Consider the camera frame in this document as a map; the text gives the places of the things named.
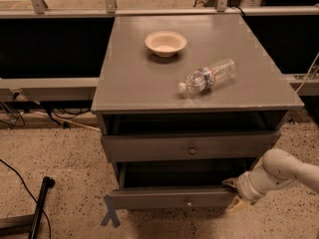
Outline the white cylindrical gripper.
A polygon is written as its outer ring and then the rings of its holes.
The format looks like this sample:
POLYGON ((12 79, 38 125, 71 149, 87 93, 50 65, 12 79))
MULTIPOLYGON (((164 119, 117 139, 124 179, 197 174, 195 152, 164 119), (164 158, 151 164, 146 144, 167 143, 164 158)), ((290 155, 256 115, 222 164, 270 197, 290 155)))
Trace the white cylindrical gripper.
POLYGON ((222 181, 223 185, 230 186, 232 188, 237 187, 239 195, 235 196, 227 207, 228 212, 234 212, 242 210, 250 205, 253 202, 257 202, 264 194, 260 193, 252 185, 252 182, 249 178, 249 172, 246 171, 242 173, 237 179, 236 178, 227 178, 222 181))

